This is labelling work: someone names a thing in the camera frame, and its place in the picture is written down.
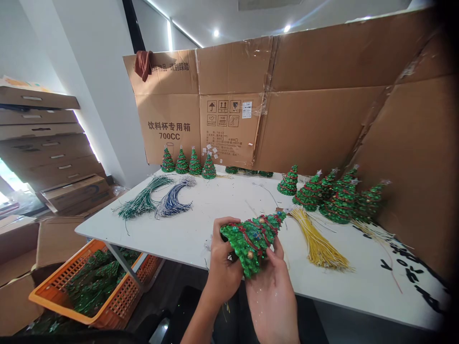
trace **table surface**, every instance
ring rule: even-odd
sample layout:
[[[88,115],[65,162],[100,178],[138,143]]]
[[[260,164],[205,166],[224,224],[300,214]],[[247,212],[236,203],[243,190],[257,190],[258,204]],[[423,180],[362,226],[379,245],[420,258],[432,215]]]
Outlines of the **table surface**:
[[[178,195],[183,204],[193,202],[192,210],[186,213],[161,219],[155,219],[154,214],[144,214],[129,221],[118,217],[113,209],[142,191],[151,180],[148,177],[80,224],[76,232],[207,269],[210,261],[208,247],[215,218],[233,216],[245,221],[261,214],[272,214],[277,205],[280,208],[292,205],[292,197],[276,189],[282,178],[278,173],[273,178],[263,178],[226,174],[223,166],[216,168],[219,175],[231,178],[206,180],[197,177],[196,186],[183,188]],[[174,172],[167,174],[176,181],[181,177]],[[298,183],[299,188],[304,184],[304,177],[300,176],[300,180],[302,183]],[[160,188],[153,192],[153,199],[161,200],[169,190],[170,186]],[[287,217],[279,231],[279,239],[284,247],[284,259],[295,293],[414,327],[437,328],[442,315],[428,305],[415,286],[438,300],[442,309],[445,309],[449,296],[424,266],[394,253],[388,245],[364,237],[350,224],[333,224],[318,211],[311,216],[316,219],[316,228],[349,260],[355,272],[338,272],[311,264],[307,259],[308,247],[299,224]],[[383,268],[382,260],[393,270]],[[418,282],[408,279],[406,269],[410,267],[423,271],[413,272]]]

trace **blue wire bundle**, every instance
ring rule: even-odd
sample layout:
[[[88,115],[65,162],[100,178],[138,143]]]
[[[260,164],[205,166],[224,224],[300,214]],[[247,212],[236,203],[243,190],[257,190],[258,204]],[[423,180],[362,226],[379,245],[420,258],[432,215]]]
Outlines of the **blue wire bundle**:
[[[154,217],[170,217],[175,214],[184,213],[191,208],[191,203],[181,204],[178,201],[178,192],[184,188],[192,187],[196,185],[196,179],[192,176],[184,176],[180,179],[180,182],[175,185],[166,196],[163,197],[159,205],[157,206]]]

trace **yellow wire bundle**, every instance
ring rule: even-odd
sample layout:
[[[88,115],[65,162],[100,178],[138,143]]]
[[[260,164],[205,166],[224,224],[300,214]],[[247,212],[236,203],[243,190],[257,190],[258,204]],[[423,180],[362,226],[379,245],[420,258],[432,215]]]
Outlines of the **yellow wire bundle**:
[[[299,222],[307,245],[309,246],[309,261],[322,268],[338,271],[353,271],[349,266],[349,261],[344,258],[336,249],[325,239],[314,227],[309,219],[306,210],[301,206],[295,206],[290,215]]]

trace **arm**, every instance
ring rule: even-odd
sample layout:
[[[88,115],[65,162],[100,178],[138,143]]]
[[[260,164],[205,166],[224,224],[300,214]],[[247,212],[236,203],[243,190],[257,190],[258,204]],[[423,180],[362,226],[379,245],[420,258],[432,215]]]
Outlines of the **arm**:
[[[214,321],[220,307],[238,290],[242,279],[240,261],[231,262],[228,254],[233,250],[229,242],[224,243],[220,227],[228,223],[239,223],[234,217],[223,217],[214,221],[210,249],[210,271],[199,304],[182,338],[182,344],[210,343]]]

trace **ceiling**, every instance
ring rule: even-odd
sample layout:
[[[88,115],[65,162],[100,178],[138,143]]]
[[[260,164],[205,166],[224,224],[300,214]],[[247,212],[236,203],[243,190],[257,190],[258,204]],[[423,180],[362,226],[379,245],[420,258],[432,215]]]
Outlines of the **ceiling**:
[[[411,0],[144,0],[200,45],[240,41],[341,24],[404,10]],[[219,31],[219,37],[213,35]]]

